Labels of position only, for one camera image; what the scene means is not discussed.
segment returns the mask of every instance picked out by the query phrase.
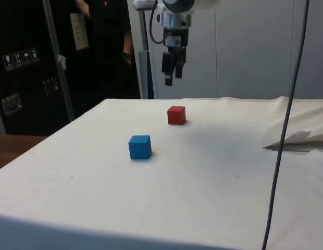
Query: white table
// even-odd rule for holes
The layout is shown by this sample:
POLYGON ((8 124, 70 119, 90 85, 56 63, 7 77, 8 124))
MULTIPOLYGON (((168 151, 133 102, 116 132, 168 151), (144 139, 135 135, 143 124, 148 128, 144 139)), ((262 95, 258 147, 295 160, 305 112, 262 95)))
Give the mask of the white table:
MULTIPOLYGON (((0 170, 0 249, 260 249, 276 161, 262 148, 286 105, 104 101, 0 170), (167 124, 172 105, 185 125, 167 124), (152 158, 130 160, 146 134, 152 158)), ((313 110, 323 121, 323 101, 296 101, 288 134, 313 110)), ((268 247, 323 249, 322 152, 283 154, 268 247)))

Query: blue cube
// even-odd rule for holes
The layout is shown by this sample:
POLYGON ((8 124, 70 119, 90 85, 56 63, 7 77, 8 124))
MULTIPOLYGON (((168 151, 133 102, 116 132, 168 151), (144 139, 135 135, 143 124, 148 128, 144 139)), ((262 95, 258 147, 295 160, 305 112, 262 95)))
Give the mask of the blue cube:
POLYGON ((130 158, 133 160, 149 159, 151 140, 149 135, 135 135, 129 141, 130 158))

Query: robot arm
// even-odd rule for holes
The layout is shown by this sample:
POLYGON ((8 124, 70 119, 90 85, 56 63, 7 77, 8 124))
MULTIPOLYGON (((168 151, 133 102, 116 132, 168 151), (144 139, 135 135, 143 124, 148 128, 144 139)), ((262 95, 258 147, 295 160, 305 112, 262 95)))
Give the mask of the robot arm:
POLYGON ((157 9, 157 22, 164 27, 163 43, 168 51, 163 53, 161 71, 165 74, 165 84, 172 86, 173 74, 182 78, 182 68, 186 63, 186 50, 188 45, 189 27, 192 23, 194 11, 206 10, 213 7, 220 0, 136 0, 133 6, 136 10, 152 10, 152 15, 157 9))

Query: wooden surface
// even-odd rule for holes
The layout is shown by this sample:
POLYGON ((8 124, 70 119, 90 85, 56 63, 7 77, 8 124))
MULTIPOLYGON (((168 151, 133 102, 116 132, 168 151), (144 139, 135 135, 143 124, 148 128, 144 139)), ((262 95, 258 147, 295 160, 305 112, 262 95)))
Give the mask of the wooden surface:
POLYGON ((0 134, 0 169, 45 138, 43 136, 0 134))

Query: wire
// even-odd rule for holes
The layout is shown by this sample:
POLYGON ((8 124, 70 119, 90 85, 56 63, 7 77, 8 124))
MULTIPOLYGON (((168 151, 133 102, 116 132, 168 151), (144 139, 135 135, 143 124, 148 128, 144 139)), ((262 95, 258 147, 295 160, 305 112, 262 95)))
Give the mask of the wire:
POLYGON ((152 12, 151 12, 151 16, 150 16, 150 23, 149 23, 149 33, 150 33, 150 38, 151 40, 155 43, 155 44, 162 44, 165 42, 166 38, 170 35, 170 33, 167 33, 163 40, 161 40, 160 42, 156 41, 154 38, 153 38, 153 35, 152 35, 152 21, 153 21, 153 15, 155 13, 155 9, 157 8, 157 4, 158 4, 158 0, 155 1, 155 4, 153 6, 153 9, 152 9, 152 12))
POLYGON ((278 154, 277 154, 275 173, 274 173, 274 178, 273 178, 272 187, 271 187, 271 195, 270 195, 267 227, 266 227, 266 233, 265 233, 265 237, 264 237, 264 242, 262 244, 262 250, 266 249, 267 242, 268 242, 268 237, 269 237, 269 230, 270 230, 270 224, 271 224, 271 218, 272 218, 272 209, 273 209, 273 206, 274 206, 276 183, 277 183, 278 172, 280 170, 281 156, 282 156, 283 147, 284 147, 284 139, 285 139, 285 134, 287 132, 287 127, 288 127, 288 122, 289 122, 289 117, 290 117, 290 111, 291 111, 293 96, 294 96, 294 93, 295 93, 298 72, 299 72, 299 68, 300 68, 301 60, 302 60, 302 55, 303 55, 303 48, 304 48, 305 34, 306 34, 306 25, 307 25, 308 6, 309 6, 309 0, 306 0, 305 11, 304 11, 304 19, 303 19, 303 27, 302 27, 301 45, 300 45, 300 49, 299 49, 299 53, 298 53, 296 69, 295 69, 292 84, 291 84, 288 107, 287 107, 287 112, 285 114, 285 119, 284 119, 282 134, 281 134, 281 140, 280 140, 280 145, 279 145, 278 154))

